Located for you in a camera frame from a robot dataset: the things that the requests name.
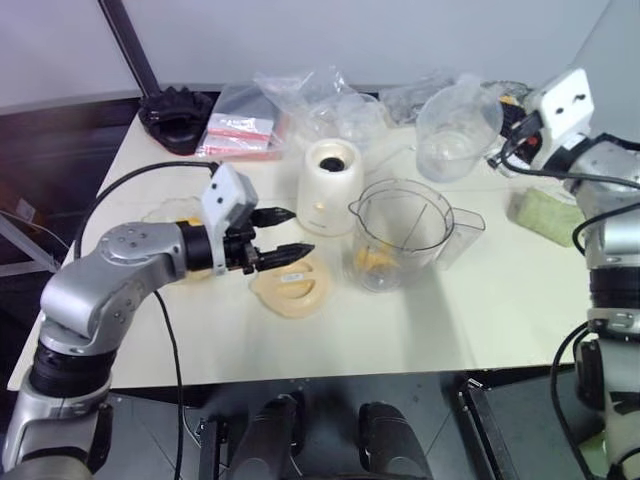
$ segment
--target printed label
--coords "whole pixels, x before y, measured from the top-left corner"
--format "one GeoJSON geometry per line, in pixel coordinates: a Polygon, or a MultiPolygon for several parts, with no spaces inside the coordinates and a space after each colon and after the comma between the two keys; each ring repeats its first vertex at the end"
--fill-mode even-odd
{"type": "Polygon", "coordinates": [[[287,273],[280,277],[282,283],[299,282],[302,279],[304,279],[303,273],[287,273]]]}

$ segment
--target robotic arm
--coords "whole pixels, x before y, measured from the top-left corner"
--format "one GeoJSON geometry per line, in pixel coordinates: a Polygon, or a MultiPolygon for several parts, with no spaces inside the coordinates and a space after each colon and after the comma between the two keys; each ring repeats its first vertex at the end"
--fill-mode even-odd
{"type": "Polygon", "coordinates": [[[586,230],[584,254],[593,304],[587,313],[588,329],[598,338],[577,348],[577,393],[604,416],[609,478],[637,479],[640,158],[624,148],[629,142],[607,134],[595,139],[587,136],[594,109],[591,98],[581,69],[532,93],[525,104],[527,115],[512,127],[512,136],[493,165],[566,179],[566,190],[575,196],[585,218],[593,221],[586,230]],[[514,167],[516,162],[524,163],[524,168],[514,167]],[[615,177],[625,185],[585,181],[590,175],[615,177]]]}
{"type": "Polygon", "coordinates": [[[249,179],[228,164],[218,168],[202,203],[205,226],[120,225],[91,254],[51,278],[42,293],[45,319],[34,363],[2,452],[6,478],[90,478],[87,467],[95,472],[102,466],[111,437],[105,403],[111,366],[150,293],[188,271],[251,273],[288,265],[313,249],[297,243],[262,253],[254,247],[254,227],[294,215],[280,208],[255,210],[249,179]]]}

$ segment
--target clear plastic container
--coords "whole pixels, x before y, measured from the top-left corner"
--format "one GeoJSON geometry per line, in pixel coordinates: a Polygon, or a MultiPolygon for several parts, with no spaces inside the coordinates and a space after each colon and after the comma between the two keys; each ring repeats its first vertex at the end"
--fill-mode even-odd
{"type": "Polygon", "coordinates": [[[480,215],[412,180],[374,183],[349,210],[357,217],[352,273],[373,292],[406,285],[436,259],[449,267],[485,229],[480,215]]]}
{"type": "Polygon", "coordinates": [[[416,121],[418,171],[434,182],[464,177],[496,141],[502,121],[495,89],[468,80],[441,90],[416,121]]]}

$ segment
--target white table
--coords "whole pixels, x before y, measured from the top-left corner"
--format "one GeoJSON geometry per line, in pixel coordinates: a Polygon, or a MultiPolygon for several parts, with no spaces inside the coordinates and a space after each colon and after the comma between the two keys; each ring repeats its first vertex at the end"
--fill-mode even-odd
{"type": "MultiPolygon", "coordinates": [[[[394,131],[379,151],[398,151],[413,142],[412,135],[394,131]]],[[[405,149],[369,180],[395,175],[429,184],[418,175],[413,156],[405,149]]],[[[175,158],[147,137],[136,119],[103,187],[135,168],[175,158]]],[[[292,152],[280,161],[236,167],[251,177],[260,206],[294,208],[300,159],[292,152]]],[[[140,220],[168,198],[199,196],[207,181],[204,169],[172,168],[123,185],[94,214],[83,251],[110,227],[140,220]]],[[[342,270],[350,236],[320,238],[295,220],[261,230],[256,245],[273,248],[301,240],[317,245],[315,254],[327,260],[334,286],[323,308],[308,318],[271,312],[249,290],[251,277],[239,272],[164,287],[185,384],[549,364],[564,336],[585,320],[587,270],[577,252],[510,223],[505,211],[515,191],[560,185],[506,179],[484,164],[458,182],[430,185],[453,206],[480,213],[487,231],[449,270],[427,270],[412,288],[364,291],[342,270]]],[[[31,364],[39,323],[9,381],[11,390],[19,388],[31,364]]],[[[174,384],[169,339],[160,307],[150,297],[119,350],[113,387],[174,384]]]]}

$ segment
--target black cable wire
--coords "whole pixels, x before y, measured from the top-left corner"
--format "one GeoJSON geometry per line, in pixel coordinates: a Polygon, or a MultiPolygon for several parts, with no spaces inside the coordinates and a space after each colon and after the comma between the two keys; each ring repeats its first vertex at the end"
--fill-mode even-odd
{"type": "Polygon", "coordinates": [[[585,330],[580,335],[578,335],[576,339],[573,341],[573,346],[571,347],[571,350],[573,351],[574,360],[575,358],[577,358],[578,346],[580,345],[580,342],[582,342],[582,340],[584,340],[587,337],[587,335],[589,335],[590,333],[591,332],[589,330],[585,330]]]}
{"type": "Polygon", "coordinates": [[[80,222],[80,227],[78,228],[78,232],[76,233],[76,236],[74,239],[73,258],[77,260],[82,256],[82,237],[84,235],[85,229],[87,228],[87,224],[89,223],[89,219],[91,218],[91,215],[93,215],[93,212],[95,212],[96,208],[98,208],[98,206],[104,201],[105,198],[107,198],[107,196],[111,192],[113,192],[116,188],[118,188],[123,183],[131,180],[134,177],[137,177],[138,175],[151,172],[152,170],[158,170],[161,168],[169,168],[169,167],[208,168],[211,171],[211,174],[213,174],[217,170],[218,164],[213,162],[175,160],[170,162],[154,163],[151,165],[147,165],[147,166],[138,168],[137,170],[133,170],[127,173],[126,175],[123,175],[118,180],[116,180],[111,185],[109,185],[107,188],[105,188],[102,192],[100,192],[100,194],[96,197],[93,203],[89,205],[89,208],[87,209],[84,216],[82,217],[82,221],[80,222]]]}
{"type": "Polygon", "coordinates": [[[635,152],[640,151],[640,143],[632,142],[631,140],[625,140],[624,138],[616,137],[615,135],[611,135],[610,133],[601,133],[596,138],[598,142],[611,142],[619,147],[624,148],[625,150],[633,150],[635,152]]]}
{"type": "Polygon", "coordinates": [[[560,172],[560,171],[551,171],[551,170],[532,170],[528,168],[521,168],[509,162],[508,157],[515,152],[517,148],[513,146],[511,140],[507,140],[504,145],[502,145],[502,149],[500,149],[499,158],[502,165],[505,166],[508,170],[512,172],[520,173],[521,175],[530,175],[533,177],[551,177],[551,178],[559,178],[561,180],[582,180],[588,182],[602,182],[602,183],[613,183],[616,185],[621,185],[623,187],[635,188],[640,190],[640,183],[634,182],[631,180],[625,180],[624,178],[610,177],[608,175],[592,175],[590,173],[571,173],[571,172],[560,172]]]}
{"type": "Polygon", "coordinates": [[[569,344],[574,339],[574,337],[578,337],[585,330],[587,330],[587,325],[588,325],[588,322],[582,323],[581,325],[576,327],[567,336],[567,338],[565,338],[562,341],[562,343],[560,344],[560,347],[558,347],[558,351],[556,352],[555,357],[553,358],[553,362],[551,363],[551,370],[549,372],[549,376],[551,377],[550,378],[551,403],[553,404],[553,410],[555,411],[556,416],[558,417],[558,422],[562,427],[562,431],[564,432],[564,436],[567,439],[567,443],[569,444],[569,447],[573,452],[573,456],[576,458],[576,461],[578,462],[578,466],[580,467],[580,470],[582,471],[582,474],[584,475],[584,477],[587,480],[594,480],[594,476],[591,473],[591,470],[589,469],[587,462],[582,456],[582,452],[580,452],[580,448],[578,447],[578,445],[576,445],[576,442],[573,439],[573,434],[571,433],[571,429],[569,428],[569,423],[567,422],[567,419],[564,416],[562,407],[560,405],[560,399],[558,397],[558,367],[560,366],[560,360],[562,359],[562,355],[564,354],[564,351],[567,349],[567,346],[569,346],[569,344]]]}
{"type": "Polygon", "coordinates": [[[182,422],[182,412],[184,409],[184,392],[182,391],[182,371],[180,370],[180,357],[178,355],[178,343],[176,337],[173,334],[173,328],[171,327],[171,321],[169,320],[169,312],[167,306],[160,293],[156,290],[153,292],[158,299],[160,308],[162,309],[162,315],[164,316],[164,323],[167,326],[167,332],[169,333],[169,339],[171,340],[171,347],[173,349],[173,361],[176,366],[176,379],[178,389],[178,451],[176,453],[176,467],[173,475],[174,480],[180,480],[180,471],[182,470],[182,454],[184,450],[184,424],[182,422]]]}
{"type": "Polygon", "coordinates": [[[580,244],[580,234],[585,228],[587,228],[589,225],[593,225],[594,223],[606,220],[607,218],[615,217],[616,215],[622,215],[623,213],[631,212],[632,210],[636,210],[638,208],[640,208],[640,202],[632,203],[631,205],[627,205],[626,207],[616,208],[615,210],[610,210],[608,212],[601,213],[600,215],[596,215],[595,217],[591,217],[589,220],[582,222],[573,230],[573,233],[571,234],[573,244],[578,249],[578,251],[582,255],[584,255],[585,249],[580,244]]]}

